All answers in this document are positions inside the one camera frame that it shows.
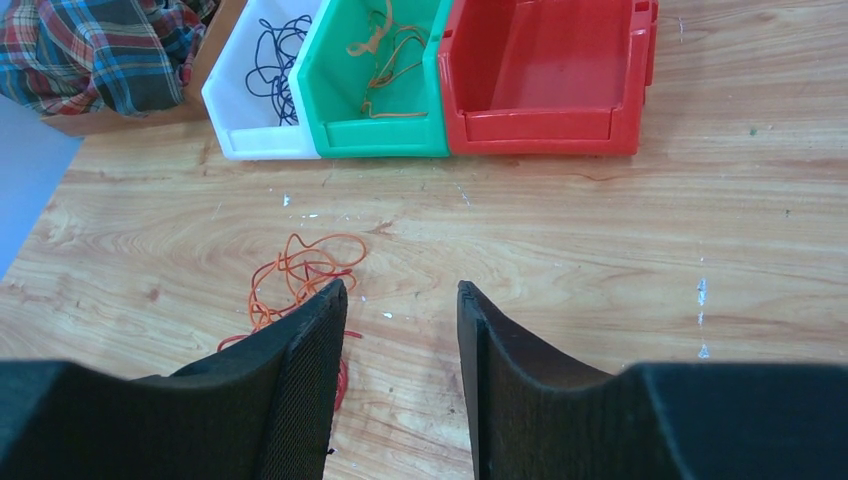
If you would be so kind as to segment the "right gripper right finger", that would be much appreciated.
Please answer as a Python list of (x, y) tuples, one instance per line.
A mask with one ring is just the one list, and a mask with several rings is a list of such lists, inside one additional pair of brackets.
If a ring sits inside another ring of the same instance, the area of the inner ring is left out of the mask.
[(479, 479), (843, 479), (847, 368), (826, 363), (589, 366), (458, 286)]

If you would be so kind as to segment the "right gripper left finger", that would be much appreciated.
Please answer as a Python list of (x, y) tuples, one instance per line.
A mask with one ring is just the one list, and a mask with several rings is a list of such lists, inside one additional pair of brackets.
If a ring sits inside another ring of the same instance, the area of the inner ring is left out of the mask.
[(319, 479), (347, 291), (335, 280), (286, 318), (168, 376), (60, 360), (1, 365), (5, 479)]

